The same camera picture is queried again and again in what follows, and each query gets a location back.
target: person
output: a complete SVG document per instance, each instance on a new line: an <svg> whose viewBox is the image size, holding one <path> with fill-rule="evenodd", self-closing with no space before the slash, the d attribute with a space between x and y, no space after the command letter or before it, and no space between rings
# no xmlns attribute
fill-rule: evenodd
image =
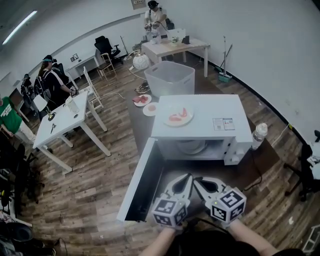
<svg viewBox="0 0 320 256"><path fill-rule="evenodd" d="M176 236L175 229L165 227L139 256L305 256L299 249L279 251L238 219L230 223L229 230L189 231Z"/></svg>
<svg viewBox="0 0 320 256"><path fill-rule="evenodd" d="M158 22L160 23L160 26L158 28L161 37L166 38L167 33L165 27L166 25L166 18L167 15L165 14L165 10L161 7L158 7L159 3L155 0L149 1L148 6L150 10L147 10L145 12L144 16L144 24L152 23L152 22Z"/></svg>
<svg viewBox="0 0 320 256"><path fill-rule="evenodd" d="M1 98L0 95L0 125L2 129L10 136L16 136L26 144L33 145L36 135L30 130L26 123L22 120L21 114L17 107L9 97ZM49 152L53 152L51 148L43 146Z"/></svg>
<svg viewBox="0 0 320 256"><path fill-rule="evenodd" d="M72 91L64 85L60 77L52 71L52 63L52 56L45 56L38 73L38 77L43 81L45 88L49 90L48 107L51 111L64 104L69 95L72 94Z"/></svg>

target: wooden chair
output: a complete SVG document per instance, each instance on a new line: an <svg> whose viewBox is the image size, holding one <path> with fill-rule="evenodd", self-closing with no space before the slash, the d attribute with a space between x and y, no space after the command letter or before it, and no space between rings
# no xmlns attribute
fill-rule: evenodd
<svg viewBox="0 0 320 256"><path fill-rule="evenodd" d="M116 82L115 80L118 80L117 72L108 53L101 54L101 57L104 59L104 63L97 67L98 73L106 79L109 85L112 85ZM109 81L107 75L112 73L114 73L114 77Z"/></svg>
<svg viewBox="0 0 320 256"><path fill-rule="evenodd" d="M91 97L90 104L92 105L92 107L95 110L98 108L103 108L104 106L101 102L101 97L100 97L99 93L97 92L97 89L95 88L94 84L92 83L85 66L83 67L83 73L84 73L84 76L88 82L88 86L80 91L86 91L86 90L88 91L88 96Z"/></svg>

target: ceiling light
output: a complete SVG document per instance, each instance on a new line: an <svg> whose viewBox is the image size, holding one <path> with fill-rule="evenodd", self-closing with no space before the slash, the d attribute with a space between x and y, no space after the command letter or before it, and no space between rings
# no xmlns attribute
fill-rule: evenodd
<svg viewBox="0 0 320 256"><path fill-rule="evenodd" d="M10 38L12 38L12 36L29 20L31 19L31 17L33 15L35 15L37 13L36 10L34 10L33 12L31 12L28 17L26 17L11 33L10 35L4 40L4 42L2 43L2 45L6 44Z"/></svg>

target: green shirt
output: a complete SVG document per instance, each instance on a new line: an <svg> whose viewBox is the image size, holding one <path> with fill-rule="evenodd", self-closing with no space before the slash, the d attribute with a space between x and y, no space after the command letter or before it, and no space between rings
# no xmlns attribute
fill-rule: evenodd
<svg viewBox="0 0 320 256"><path fill-rule="evenodd" d="M5 127L15 134L22 122L22 118L18 116L15 111L15 105L9 97L4 97L3 104L0 106L0 125L4 124Z"/></svg>

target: ceiling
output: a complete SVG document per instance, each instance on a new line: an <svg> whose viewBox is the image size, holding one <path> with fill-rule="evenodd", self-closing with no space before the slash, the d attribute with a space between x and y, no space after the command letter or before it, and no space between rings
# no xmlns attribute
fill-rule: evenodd
<svg viewBox="0 0 320 256"><path fill-rule="evenodd" d="M59 1L61 0L0 0L0 46L11 31L32 11L38 13L30 22Z"/></svg>

